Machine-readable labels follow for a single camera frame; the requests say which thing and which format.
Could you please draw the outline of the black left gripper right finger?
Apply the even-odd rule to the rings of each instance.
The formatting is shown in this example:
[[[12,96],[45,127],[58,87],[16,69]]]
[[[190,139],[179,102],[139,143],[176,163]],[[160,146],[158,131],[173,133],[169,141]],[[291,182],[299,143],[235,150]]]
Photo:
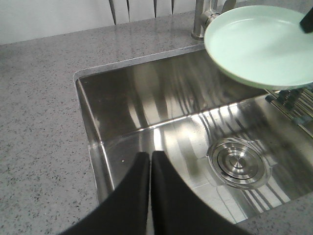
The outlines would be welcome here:
[[[207,206],[163,151],[152,153],[151,203],[156,235],[246,235]]]

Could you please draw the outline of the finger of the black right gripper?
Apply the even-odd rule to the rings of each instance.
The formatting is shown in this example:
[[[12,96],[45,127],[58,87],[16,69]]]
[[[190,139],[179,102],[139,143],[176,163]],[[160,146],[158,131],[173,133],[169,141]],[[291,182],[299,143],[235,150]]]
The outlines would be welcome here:
[[[305,33],[313,32],[313,9],[311,9],[300,21],[300,27]]]

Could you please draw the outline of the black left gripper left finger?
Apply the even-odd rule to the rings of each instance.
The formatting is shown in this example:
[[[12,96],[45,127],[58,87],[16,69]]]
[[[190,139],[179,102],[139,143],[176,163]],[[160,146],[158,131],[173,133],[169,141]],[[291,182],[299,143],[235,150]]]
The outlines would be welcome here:
[[[144,235],[149,202],[150,158],[138,152],[118,187],[63,235]]]

